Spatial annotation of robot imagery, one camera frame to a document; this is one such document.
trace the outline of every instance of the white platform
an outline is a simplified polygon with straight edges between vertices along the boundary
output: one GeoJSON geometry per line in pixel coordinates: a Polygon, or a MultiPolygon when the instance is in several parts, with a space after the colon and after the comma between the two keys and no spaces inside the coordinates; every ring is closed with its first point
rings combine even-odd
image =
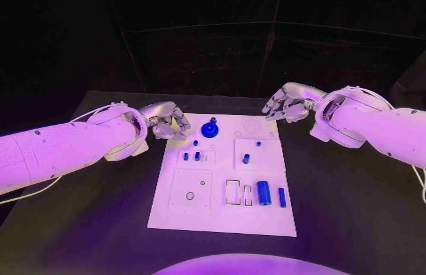
{"type": "Polygon", "coordinates": [[[276,122],[266,121],[263,116],[187,116],[193,125],[188,139],[170,140],[167,145],[149,228],[297,237],[276,122]],[[219,120],[220,133],[206,138],[201,128],[211,117],[219,120]],[[198,151],[201,160],[196,161],[198,151]],[[249,164],[243,163],[245,154],[250,154],[249,164]],[[227,204],[227,180],[240,181],[240,205],[227,204]],[[271,188],[272,205],[268,206],[259,204],[258,197],[256,184],[263,180],[271,188]],[[246,206],[245,186],[252,186],[253,206],[246,206]],[[285,208],[281,207],[279,188],[285,188],[285,208]]]}

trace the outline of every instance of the table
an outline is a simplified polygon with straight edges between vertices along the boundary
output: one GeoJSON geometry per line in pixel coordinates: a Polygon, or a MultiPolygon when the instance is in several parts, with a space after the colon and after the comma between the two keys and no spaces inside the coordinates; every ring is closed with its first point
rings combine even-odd
{"type": "MultiPolygon", "coordinates": [[[[246,115],[261,115],[266,103],[90,91],[76,115],[120,100],[133,108],[172,100],[190,113],[246,115]]],[[[297,238],[146,228],[167,144],[151,134],[146,153],[102,160],[18,202],[0,229],[2,274],[152,274],[222,253],[298,258],[352,274],[422,274],[426,206],[411,166],[369,144],[324,143],[310,135],[313,122],[278,123],[297,238]]]]}

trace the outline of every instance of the robotic hand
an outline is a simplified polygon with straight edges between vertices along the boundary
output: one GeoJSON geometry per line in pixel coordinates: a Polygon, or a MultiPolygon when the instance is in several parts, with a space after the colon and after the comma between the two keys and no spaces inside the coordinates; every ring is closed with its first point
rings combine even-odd
{"type": "Polygon", "coordinates": [[[149,127],[157,138],[187,138],[184,132],[191,124],[174,102],[139,110],[123,102],[112,103],[70,123],[0,137],[0,194],[60,179],[102,157],[118,161],[139,155],[149,149],[145,141],[149,127]],[[87,122],[77,121],[92,113],[87,122]],[[172,129],[174,118],[181,131],[172,129]]]}
{"type": "Polygon", "coordinates": [[[360,87],[327,94],[295,82],[284,85],[262,111],[269,113],[266,120],[291,123],[302,120],[310,110],[317,112],[314,137],[349,148],[360,148],[369,141],[380,153],[426,168],[425,111],[395,109],[379,94],[360,87]]]}

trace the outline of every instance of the blue object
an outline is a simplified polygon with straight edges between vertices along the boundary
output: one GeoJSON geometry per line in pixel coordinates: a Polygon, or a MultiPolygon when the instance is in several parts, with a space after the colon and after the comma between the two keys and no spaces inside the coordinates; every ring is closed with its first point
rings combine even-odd
{"type": "Polygon", "coordinates": [[[281,207],[287,207],[287,197],[285,197],[285,189],[278,189],[278,194],[281,195],[281,207]]]}
{"type": "Polygon", "coordinates": [[[248,164],[248,163],[249,163],[249,159],[250,159],[250,155],[249,155],[249,154],[246,154],[246,155],[245,155],[245,158],[243,158],[243,163],[245,163],[245,164],[248,164]]]}
{"type": "Polygon", "coordinates": [[[203,135],[207,137],[207,138],[214,138],[219,133],[220,133],[220,128],[219,126],[216,125],[216,118],[213,117],[211,118],[211,122],[206,123],[203,125],[203,135]]]}
{"type": "Polygon", "coordinates": [[[258,196],[259,196],[259,204],[271,205],[271,193],[269,193],[269,182],[259,181],[258,182],[258,196]]]}

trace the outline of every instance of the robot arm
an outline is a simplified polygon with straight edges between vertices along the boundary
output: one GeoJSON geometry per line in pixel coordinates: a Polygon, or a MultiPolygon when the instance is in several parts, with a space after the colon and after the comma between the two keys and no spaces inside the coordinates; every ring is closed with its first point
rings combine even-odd
{"type": "Polygon", "coordinates": [[[76,119],[0,137],[0,194],[58,178],[102,157],[118,161],[139,155],[149,149],[145,142],[149,127],[157,138],[187,138],[183,132],[191,125],[174,102],[139,110],[123,102],[107,107],[105,111],[106,107],[93,111],[87,122],[76,119]],[[172,118],[181,131],[172,129],[172,118]]]}
{"type": "Polygon", "coordinates": [[[425,111],[395,109],[385,98],[359,87],[327,94],[295,82],[285,84],[263,108],[266,120],[288,122],[302,120],[310,110],[317,112],[314,137],[349,148],[369,141],[380,153],[426,168],[425,111]]]}

